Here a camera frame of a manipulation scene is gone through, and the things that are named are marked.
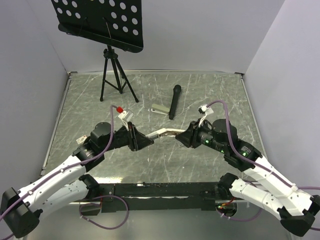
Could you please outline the black microphone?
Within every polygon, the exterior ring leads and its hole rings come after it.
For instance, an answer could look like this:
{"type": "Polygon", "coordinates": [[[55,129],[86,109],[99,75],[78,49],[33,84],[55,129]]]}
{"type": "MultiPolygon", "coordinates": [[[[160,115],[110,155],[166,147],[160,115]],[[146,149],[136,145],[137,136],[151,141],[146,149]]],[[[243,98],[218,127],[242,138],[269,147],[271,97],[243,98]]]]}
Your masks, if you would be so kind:
{"type": "Polygon", "coordinates": [[[172,96],[170,110],[168,114],[168,117],[170,120],[173,120],[175,117],[181,92],[182,92],[182,87],[179,84],[176,84],[173,88],[173,96],[172,96]]]}

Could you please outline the black perforated music stand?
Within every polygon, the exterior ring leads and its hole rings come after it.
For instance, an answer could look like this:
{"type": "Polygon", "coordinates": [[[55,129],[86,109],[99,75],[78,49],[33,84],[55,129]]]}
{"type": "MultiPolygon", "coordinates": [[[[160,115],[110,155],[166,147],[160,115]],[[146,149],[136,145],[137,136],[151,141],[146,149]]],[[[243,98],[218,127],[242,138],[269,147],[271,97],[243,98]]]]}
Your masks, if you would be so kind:
{"type": "Polygon", "coordinates": [[[51,3],[61,32],[106,45],[102,85],[110,85],[120,94],[125,87],[132,91],[115,49],[135,54],[144,49],[142,1],[53,0],[51,3]]]}

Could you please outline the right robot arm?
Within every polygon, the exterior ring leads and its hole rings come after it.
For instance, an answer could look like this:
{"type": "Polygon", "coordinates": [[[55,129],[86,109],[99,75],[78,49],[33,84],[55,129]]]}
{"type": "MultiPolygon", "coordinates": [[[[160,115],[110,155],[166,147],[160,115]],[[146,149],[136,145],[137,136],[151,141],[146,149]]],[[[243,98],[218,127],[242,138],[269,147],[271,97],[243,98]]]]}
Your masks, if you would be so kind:
{"type": "Polygon", "coordinates": [[[264,189],[226,173],[219,181],[218,193],[223,199],[232,196],[247,200],[274,215],[293,235],[303,237],[320,211],[319,195],[310,195],[284,177],[267,158],[250,143],[238,138],[237,129],[227,119],[192,121],[176,137],[187,148],[207,146],[223,154],[232,167],[251,177],[264,189]]]}

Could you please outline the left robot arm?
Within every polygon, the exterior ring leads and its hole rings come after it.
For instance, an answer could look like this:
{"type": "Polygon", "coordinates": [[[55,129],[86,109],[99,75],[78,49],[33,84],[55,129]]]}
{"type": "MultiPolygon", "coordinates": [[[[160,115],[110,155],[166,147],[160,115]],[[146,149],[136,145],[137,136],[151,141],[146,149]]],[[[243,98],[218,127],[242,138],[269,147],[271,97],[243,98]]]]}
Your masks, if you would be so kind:
{"type": "Polygon", "coordinates": [[[12,187],[6,190],[2,195],[0,218],[13,236],[22,238],[32,232],[50,210],[98,197],[100,185],[88,172],[104,160],[106,151],[129,147],[135,152],[152,144],[154,140],[139,132],[131,122],[117,131],[112,124],[100,122],[54,170],[20,190],[12,187]]]}

